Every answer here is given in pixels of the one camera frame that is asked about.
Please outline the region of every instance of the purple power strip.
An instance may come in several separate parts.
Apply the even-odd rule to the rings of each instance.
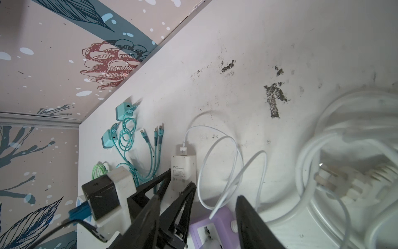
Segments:
[[[203,231],[205,230],[210,232],[212,239],[219,240],[222,249],[236,249],[239,246],[239,236],[238,233],[234,233],[231,229],[231,221],[233,220],[235,218],[232,212],[227,207],[222,207],[211,220],[209,216],[206,216],[200,220],[191,222],[189,233],[191,234],[195,249],[201,249],[205,242],[205,235],[203,235]]]

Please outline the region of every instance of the white tabletop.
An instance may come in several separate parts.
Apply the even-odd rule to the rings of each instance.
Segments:
[[[170,167],[187,128],[216,127],[237,140],[245,162],[255,152],[267,151],[269,168],[260,215],[267,221],[284,214],[298,201],[296,156],[323,109],[338,96],[363,86],[398,86],[396,10],[395,1],[383,1],[383,5],[375,1],[211,1],[80,125],[78,194],[82,194],[81,185],[91,180],[98,161],[113,167],[122,162],[115,149],[102,148],[101,136],[116,122],[116,106],[128,100],[140,103],[130,151],[136,164],[148,168],[150,160],[141,129],[146,129],[153,143],[153,129],[164,124],[162,173]],[[232,61],[234,66],[223,72]],[[275,66],[284,73],[277,76]],[[287,101],[276,100],[280,118],[271,118],[264,86],[278,82]],[[197,168],[217,136],[205,129],[189,134],[188,148],[197,155]],[[232,155],[227,142],[213,151],[203,173],[205,199],[222,192]],[[237,191],[253,205],[262,163],[263,157],[252,163]],[[175,198],[168,190],[163,208]],[[235,201],[236,196],[228,204],[231,210]],[[271,229],[288,248],[336,247],[308,211]],[[78,248],[105,247],[78,229]]]

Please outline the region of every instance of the black cable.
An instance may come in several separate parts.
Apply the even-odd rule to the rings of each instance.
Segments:
[[[44,235],[43,237],[41,237],[40,239],[37,239],[32,245],[30,245],[27,249],[34,249],[36,246],[40,245],[43,241],[45,241],[48,237],[50,237],[51,235],[53,235],[54,233],[58,232],[59,230],[63,229],[64,227],[73,224],[73,223],[79,223],[80,225],[82,225],[84,228],[86,228],[94,237],[96,237],[99,241],[106,243],[108,242],[101,234],[99,234],[97,232],[97,229],[90,225],[89,223],[85,222],[84,220],[70,220],[68,221],[65,220],[62,222],[62,224],[56,228],[54,228],[53,230],[51,230],[50,232],[48,232],[46,235]]]

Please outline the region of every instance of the wall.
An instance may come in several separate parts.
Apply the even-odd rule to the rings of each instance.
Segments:
[[[199,2],[2,0],[0,111],[84,119]]]
[[[78,131],[10,126],[0,131],[0,249],[26,248],[76,205]],[[75,229],[51,236],[56,243],[51,248],[76,240]]]

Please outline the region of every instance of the white plug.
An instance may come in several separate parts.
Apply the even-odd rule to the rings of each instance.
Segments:
[[[398,170],[380,164],[365,174],[351,167],[322,164],[315,176],[317,183],[335,192],[345,204],[372,206],[379,203],[398,179]]]

